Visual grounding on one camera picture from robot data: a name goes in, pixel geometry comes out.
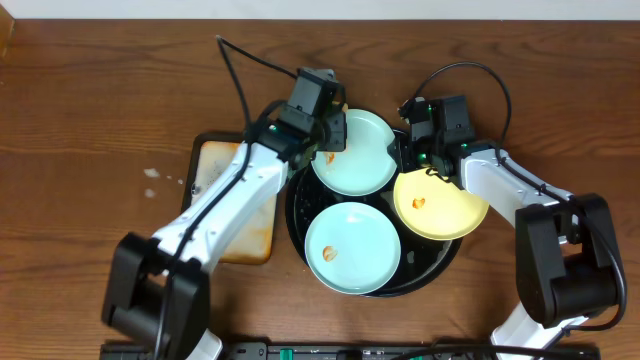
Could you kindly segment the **yellow plate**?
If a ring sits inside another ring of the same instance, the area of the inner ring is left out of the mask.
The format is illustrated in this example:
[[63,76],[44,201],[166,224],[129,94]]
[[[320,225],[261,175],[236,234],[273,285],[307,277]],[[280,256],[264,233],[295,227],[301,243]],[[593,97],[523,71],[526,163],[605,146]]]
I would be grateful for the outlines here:
[[489,204],[477,195],[441,179],[432,168],[399,173],[393,202],[401,221],[414,233],[431,240],[464,237],[484,220]]

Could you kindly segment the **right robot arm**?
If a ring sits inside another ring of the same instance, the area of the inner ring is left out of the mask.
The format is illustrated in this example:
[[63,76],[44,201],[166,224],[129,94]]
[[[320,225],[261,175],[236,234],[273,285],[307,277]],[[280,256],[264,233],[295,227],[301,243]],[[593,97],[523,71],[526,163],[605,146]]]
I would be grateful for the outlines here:
[[413,96],[398,109],[410,127],[395,150],[402,169],[427,174],[486,201],[515,230],[519,304],[491,334],[495,359],[548,359],[573,331],[622,319],[624,268],[607,202],[576,196],[515,163],[501,142],[476,137],[462,96]]

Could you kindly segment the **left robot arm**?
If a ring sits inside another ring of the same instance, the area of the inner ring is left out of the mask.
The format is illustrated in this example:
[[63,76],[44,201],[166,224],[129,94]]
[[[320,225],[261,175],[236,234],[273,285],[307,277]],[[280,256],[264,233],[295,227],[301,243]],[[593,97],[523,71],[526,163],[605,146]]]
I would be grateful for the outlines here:
[[219,178],[168,225],[117,245],[101,318],[155,359],[217,359],[209,329],[210,274],[253,214],[285,185],[290,168],[317,150],[342,151],[346,114],[315,119],[308,133],[266,113]]

